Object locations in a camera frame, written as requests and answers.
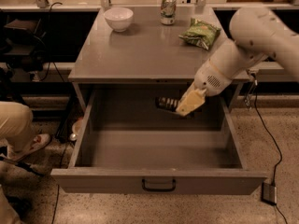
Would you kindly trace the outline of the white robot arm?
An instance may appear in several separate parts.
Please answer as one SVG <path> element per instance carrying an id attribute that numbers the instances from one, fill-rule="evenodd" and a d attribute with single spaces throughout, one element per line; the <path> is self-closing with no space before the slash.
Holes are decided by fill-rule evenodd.
<path id="1" fill-rule="evenodd" d="M 267 57 L 299 81 L 299 35 L 272 10 L 242 7 L 231 18 L 229 31 L 232 37 L 201 65 L 192 85 L 174 103 L 177 114 L 190 114 L 206 97 L 220 94 L 235 76 Z"/>

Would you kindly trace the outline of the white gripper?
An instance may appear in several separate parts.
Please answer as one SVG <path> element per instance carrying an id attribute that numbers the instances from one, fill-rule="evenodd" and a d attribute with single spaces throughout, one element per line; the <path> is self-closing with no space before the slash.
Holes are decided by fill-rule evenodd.
<path id="1" fill-rule="evenodd" d="M 205 103 L 206 96 L 221 94 L 233 79 L 227 77 L 222 71 L 208 59 L 197 70 L 194 83 L 186 90 L 178 102 L 176 112 L 185 117 Z"/>

